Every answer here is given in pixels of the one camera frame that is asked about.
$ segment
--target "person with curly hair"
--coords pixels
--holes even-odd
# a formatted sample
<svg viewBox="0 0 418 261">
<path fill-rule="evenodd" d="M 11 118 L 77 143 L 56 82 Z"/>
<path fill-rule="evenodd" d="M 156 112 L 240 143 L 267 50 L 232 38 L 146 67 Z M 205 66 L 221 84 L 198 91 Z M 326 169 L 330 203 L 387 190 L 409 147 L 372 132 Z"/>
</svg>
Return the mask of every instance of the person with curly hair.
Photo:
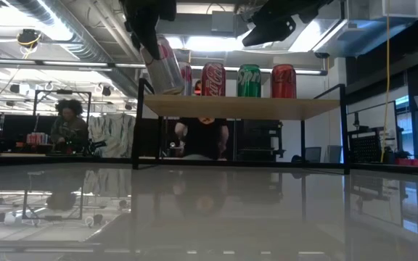
<svg viewBox="0 0 418 261">
<path fill-rule="evenodd" d="M 84 144 L 88 141 L 88 126 L 81 119 L 83 108 L 75 99 L 59 101 L 56 105 L 59 117 L 51 128 L 51 140 L 55 144 L 74 141 Z"/>
</svg>

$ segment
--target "coca-cola can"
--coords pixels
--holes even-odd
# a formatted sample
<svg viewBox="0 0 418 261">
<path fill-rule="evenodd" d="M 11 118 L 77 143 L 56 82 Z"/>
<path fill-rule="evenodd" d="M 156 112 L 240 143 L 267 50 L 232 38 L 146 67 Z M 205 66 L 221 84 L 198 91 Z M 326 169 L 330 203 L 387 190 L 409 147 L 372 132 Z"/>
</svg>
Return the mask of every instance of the coca-cola can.
<svg viewBox="0 0 418 261">
<path fill-rule="evenodd" d="M 192 66 L 188 62 L 179 62 L 179 67 L 185 84 L 181 95 L 191 96 L 193 94 Z"/>
<path fill-rule="evenodd" d="M 157 36 L 160 59 L 153 59 L 142 47 L 141 53 L 156 94 L 180 94 L 184 89 L 175 53 L 164 36 Z"/>
<path fill-rule="evenodd" d="M 203 96 L 225 96 L 226 72 L 224 65 L 208 62 L 201 75 Z"/>
<path fill-rule="evenodd" d="M 272 98 L 296 99 L 296 71 L 292 65 L 276 65 L 271 73 Z"/>
</svg>

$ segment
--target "shelf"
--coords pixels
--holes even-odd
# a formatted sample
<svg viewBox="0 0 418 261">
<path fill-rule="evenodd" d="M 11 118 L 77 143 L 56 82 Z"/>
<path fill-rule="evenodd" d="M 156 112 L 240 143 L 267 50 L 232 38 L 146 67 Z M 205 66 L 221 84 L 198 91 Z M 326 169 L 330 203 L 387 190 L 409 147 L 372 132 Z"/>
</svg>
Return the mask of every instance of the shelf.
<svg viewBox="0 0 418 261">
<path fill-rule="evenodd" d="M 145 95 L 159 116 L 247 120 L 307 120 L 340 106 L 338 100 Z"/>
</svg>

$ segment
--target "black t-shirt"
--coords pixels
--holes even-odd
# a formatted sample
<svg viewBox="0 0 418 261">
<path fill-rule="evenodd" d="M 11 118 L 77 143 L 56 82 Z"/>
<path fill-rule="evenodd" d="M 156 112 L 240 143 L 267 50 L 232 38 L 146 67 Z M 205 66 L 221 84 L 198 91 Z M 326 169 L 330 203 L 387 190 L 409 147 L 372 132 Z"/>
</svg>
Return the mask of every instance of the black t-shirt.
<svg viewBox="0 0 418 261">
<path fill-rule="evenodd" d="M 185 156 L 198 154 L 218 159 L 220 151 L 221 128 L 226 126 L 225 119 L 180 118 L 180 123 L 188 128 L 185 138 Z"/>
</svg>

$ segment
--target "green can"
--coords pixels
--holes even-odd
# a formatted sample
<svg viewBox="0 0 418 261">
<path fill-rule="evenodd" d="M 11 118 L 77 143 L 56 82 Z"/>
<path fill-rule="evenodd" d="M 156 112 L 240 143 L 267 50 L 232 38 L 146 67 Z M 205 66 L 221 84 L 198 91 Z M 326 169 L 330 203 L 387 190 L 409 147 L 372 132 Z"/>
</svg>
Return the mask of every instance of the green can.
<svg viewBox="0 0 418 261">
<path fill-rule="evenodd" d="M 238 70 L 238 97 L 261 97 L 261 69 L 242 65 Z"/>
</svg>

